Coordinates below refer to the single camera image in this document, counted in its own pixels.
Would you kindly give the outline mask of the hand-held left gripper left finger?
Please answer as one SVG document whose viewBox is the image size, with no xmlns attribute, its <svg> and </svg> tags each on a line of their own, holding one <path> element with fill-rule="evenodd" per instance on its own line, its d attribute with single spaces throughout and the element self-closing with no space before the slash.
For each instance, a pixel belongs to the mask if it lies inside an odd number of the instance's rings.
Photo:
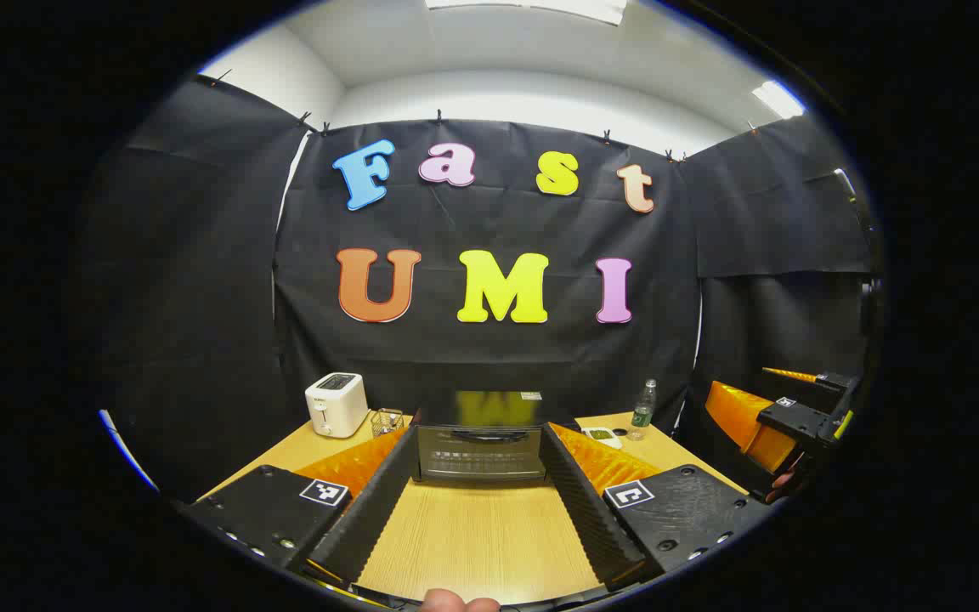
<svg viewBox="0 0 979 612">
<path fill-rule="evenodd" d="M 176 511 L 269 570 L 347 589 L 418 468 L 416 431 L 337 440 L 302 425 Z"/>
</svg>

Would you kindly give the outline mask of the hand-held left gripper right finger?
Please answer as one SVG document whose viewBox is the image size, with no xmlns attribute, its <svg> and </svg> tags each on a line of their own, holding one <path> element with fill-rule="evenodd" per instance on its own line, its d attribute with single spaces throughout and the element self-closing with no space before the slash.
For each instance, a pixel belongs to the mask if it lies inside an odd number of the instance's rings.
<svg viewBox="0 0 979 612">
<path fill-rule="evenodd" d="M 774 512 L 697 464 L 641 465 L 555 423 L 545 423 L 540 436 L 540 460 L 609 590 L 675 580 Z"/>
</svg>

